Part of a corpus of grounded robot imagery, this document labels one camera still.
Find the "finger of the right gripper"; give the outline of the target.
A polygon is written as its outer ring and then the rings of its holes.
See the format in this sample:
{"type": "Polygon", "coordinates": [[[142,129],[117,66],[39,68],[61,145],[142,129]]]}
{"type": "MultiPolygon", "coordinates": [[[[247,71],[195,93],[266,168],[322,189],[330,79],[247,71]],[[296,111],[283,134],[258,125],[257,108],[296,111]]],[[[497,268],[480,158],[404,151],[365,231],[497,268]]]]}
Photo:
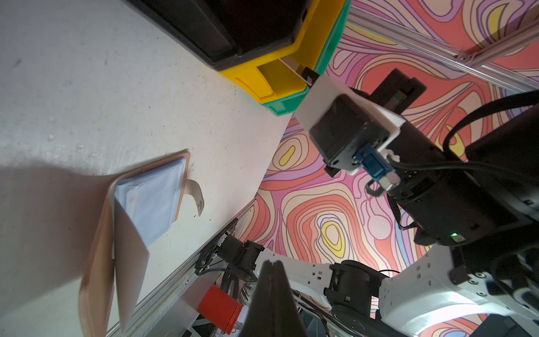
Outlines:
{"type": "Polygon", "coordinates": [[[305,67],[300,76],[309,88],[311,88],[319,78],[319,74],[309,67],[305,67]]]}

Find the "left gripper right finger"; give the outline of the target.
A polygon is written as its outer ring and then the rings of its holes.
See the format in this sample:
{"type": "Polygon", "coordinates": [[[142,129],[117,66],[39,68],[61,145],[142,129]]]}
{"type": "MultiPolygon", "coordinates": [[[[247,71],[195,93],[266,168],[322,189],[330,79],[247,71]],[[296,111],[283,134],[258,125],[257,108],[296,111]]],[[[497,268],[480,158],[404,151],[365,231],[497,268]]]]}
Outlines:
{"type": "Polygon", "coordinates": [[[273,263],[273,316],[275,336],[307,336],[281,261],[273,263]]]}

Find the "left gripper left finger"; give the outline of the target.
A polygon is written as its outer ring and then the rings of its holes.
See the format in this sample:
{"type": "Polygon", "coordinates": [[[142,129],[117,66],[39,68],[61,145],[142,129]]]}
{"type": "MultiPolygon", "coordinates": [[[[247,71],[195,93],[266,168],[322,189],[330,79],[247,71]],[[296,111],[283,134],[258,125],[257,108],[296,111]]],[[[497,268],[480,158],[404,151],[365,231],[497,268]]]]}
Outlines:
{"type": "Polygon", "coordinates": [[[249,306],[248,315],[240,336],[263,337],[275,334],[272,291],[274,290],[275,264],[266,261],[249,306]]]}

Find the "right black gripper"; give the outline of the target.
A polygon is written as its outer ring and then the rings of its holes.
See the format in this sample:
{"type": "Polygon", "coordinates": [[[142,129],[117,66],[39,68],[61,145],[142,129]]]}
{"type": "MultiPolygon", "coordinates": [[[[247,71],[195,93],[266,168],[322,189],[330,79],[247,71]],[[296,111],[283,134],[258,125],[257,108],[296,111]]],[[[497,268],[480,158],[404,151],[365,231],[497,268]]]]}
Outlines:
{"type": "MultiPolygon", "coordinates": [[[[360,96],[403,116],[425,93],[416,78],[393,70],[370,94],[360,96]]],[[[460,120],[437,147],[405,120],[400,134],[378,152],[366,145],[356,153],[361,168],[379,184],[398,211],[412,217],[415,241],[454,247],[495,242],[511,247],[538,245],[538,92],[500,98],[460,120]],[[514,108],[528,112],[465,148],[462,160],[451,139],[467,125],[514,108]]]]}

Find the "white card with black stripe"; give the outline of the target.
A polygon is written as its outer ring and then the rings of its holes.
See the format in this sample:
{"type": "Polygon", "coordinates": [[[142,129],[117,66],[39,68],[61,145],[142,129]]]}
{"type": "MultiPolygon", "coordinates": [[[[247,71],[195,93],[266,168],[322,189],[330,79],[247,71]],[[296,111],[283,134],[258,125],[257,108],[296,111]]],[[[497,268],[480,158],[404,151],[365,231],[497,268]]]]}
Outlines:
{"type": "Polygon", "coordinates": [[[304,67],[297,63],[292,57],[285,56],[280,58],[279,61],[283,63],[289,70],[293,72],[297,77],[299,77],[308,87],[312,86],[312,80],[309,79],[307,75],[303,75],[304,67]]]}

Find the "tan leather card holder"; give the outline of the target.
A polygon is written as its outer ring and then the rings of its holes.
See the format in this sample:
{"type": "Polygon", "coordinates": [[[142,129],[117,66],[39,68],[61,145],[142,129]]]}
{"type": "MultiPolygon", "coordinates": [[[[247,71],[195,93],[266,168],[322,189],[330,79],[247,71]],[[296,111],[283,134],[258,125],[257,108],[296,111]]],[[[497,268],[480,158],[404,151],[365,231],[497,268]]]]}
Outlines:
{"type": "Polygon", "coordinates": [[[178,219],[184,195],[204,210],[198,182],[188,178],[191,154],[183,150],[116,177],[108,187],[79,291],[84,336],[105,336],[112,301],[126,331],[143,286],[148,247],[178,219]]]}

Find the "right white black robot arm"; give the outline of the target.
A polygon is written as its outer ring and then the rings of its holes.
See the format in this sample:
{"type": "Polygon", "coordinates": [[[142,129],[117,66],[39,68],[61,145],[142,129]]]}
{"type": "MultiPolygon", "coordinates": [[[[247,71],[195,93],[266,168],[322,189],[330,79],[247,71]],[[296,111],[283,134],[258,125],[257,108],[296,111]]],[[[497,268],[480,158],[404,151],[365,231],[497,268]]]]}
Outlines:
{"type": "Polygon", "coordinates": [[[430,250],[389,277],[361,262],[307,263],[227,237],[217,254],[255,282],[254,336],[303,335],[293,292],[331,309],[334,322],[365,336],[419,336],[465,315],[520,317],[538,325],[538,92],[488,103],[457,123],[437,147],[404,111],[425,91],[392,71],[371,94],[310,68],[296,119],[325,175],[367,175],[362,193],[388,202],[397,228],[430,250]],[[524,113],[465,148],[449,138],[504,110],[524,113]]]}

